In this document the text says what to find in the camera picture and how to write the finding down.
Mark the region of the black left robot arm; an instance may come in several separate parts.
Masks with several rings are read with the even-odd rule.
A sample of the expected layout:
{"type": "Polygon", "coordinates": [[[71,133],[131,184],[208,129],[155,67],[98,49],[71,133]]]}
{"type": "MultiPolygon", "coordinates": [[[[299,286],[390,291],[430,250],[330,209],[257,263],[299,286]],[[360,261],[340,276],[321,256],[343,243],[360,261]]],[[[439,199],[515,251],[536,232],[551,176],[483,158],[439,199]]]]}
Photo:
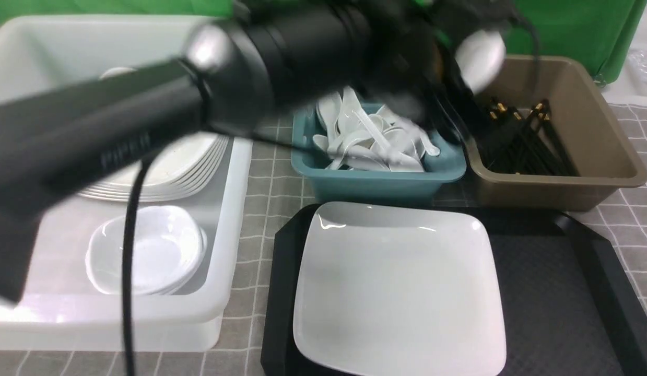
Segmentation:
{"type": "Polygon", "coordinates": [[[438,2],[273,3],[206,19],[180,55],[0,104],[0,297],[23,296],[49,207],[200,131],[250,138],[261,122],[345,86],[425,110],[438,2]]]}

